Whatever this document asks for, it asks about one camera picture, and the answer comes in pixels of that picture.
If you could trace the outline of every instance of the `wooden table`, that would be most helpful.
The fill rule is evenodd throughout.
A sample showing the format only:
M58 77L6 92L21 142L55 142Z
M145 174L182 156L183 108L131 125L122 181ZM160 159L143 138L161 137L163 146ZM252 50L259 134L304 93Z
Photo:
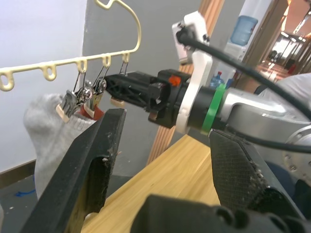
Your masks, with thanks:
M85 220L82 233L127 233L147 196L164 195L219 205L210 149L184 136L113 193L98 214Z

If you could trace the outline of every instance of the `blue water jug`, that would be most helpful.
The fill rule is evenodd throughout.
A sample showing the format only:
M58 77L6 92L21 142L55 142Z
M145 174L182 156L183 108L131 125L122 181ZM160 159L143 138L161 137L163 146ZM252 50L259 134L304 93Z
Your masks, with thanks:
M249 38L253 34L258 20L250 16L239 16L235 25L233 34L230 38L231 42L237 45L247 45Z
M219 71L219 72L217 73L217 75L214 76L214 77L212 78L212 80L210 81L210 85L209 85L210 88L216 89L220 84L225 83L225 82L220 78L221 74L222 74L222 73Z

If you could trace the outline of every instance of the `clothes hanger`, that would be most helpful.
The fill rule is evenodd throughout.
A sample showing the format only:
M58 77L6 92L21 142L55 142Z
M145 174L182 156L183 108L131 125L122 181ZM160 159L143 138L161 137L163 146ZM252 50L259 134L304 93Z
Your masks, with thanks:
M111 53L102 53L102 54L98 54L98 55L76 57L76 58L58 60L58 61L42 62L42 63L32 64L32 65L25 65L25 66L0 68L0 90L1 91L11 91L14 88L13 74L17 73L17 72L24 72L24 71L28 71L28 70L40 69L40 70L42 70L43 76L46 80L53 81L56 78L56 67L57 66L75 63L77 65L78 71L81 74L84 74L87 70L87 62L88 61L95 60L95 59L102 59L104 67L105 66L109 67L111 65L111 57L112 56L118 56L118 55L122 55L123 62L127 64L129 61L129 58L130 58L130 54L137 51L137 49L140 46L141 26L140 26L140 22L139 22L137 15L128 5L126 5L121 0L109 0L107 5L103 4L99 0L94 0L94 1L99 7L103 8L105 10L109 10L111 5L114 2L117 2L118 4L120 4L122 7L124 7L133 16L133 18L136 22L136 25L137 25L138 38L137 38L137 44L132 50L124 50L124 51L111 52ZM8 82L7 84L3 84L2 80L1 80L1 76L6 77L7 82Z

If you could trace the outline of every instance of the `ceiling light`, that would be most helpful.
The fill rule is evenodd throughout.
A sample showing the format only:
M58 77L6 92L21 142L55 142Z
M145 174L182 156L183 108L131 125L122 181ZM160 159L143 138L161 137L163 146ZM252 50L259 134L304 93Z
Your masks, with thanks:
M284 32L281 32L281 34L282 34L283 36L285 36L285 37L288 37L288 35L287 35L286 33L284 33Z

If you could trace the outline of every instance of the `black cable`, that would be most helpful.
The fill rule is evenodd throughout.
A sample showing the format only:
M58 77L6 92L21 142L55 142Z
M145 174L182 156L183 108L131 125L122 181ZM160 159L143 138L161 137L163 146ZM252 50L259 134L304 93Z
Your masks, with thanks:
M244 138L245 140L261 145L264 147L273 148L276 150L286 150L286 151L292 151L292 152L299 152L299 153L311 153L311 147L310 146L302 146L302 145L293 145L293 144L286 144L281 142L274 142L274 141L268 141L260 138L256 138L253 136L249 136L247 134L241 133L233 129L232 127L226 128L229 132L232 134Z
M177 40L179 43L181 43L185 46L191 46L195 49L199 49L199 50L202 50L206 53L209 53L210 55L218 58L219 60L221 60L221 61L229 64L230 66L242 71L243 73L251 76L257 82L267 86L272 91L277 93L279 96L284 98L288 103L290 103L292 106L294 106L300 112L302 112L302 114L305 115L309 120L311 120L311 111L309 110L309 108L305 104L303 104L297 98L295 98L294 96L292 96L289 93L287 93L286 91L284 91L278 85L275 85L273 82L264 78L261 74L259 74L257 71L255 71L251 67L246 66L244 63L224 54L223 52L219 51L218 49L215 49L215 48L208 46L206 44L203 44L203 43L201 43L195 39L192 39L191 37L188 36L187 31L184 29L177 32L176 37L177 37Z

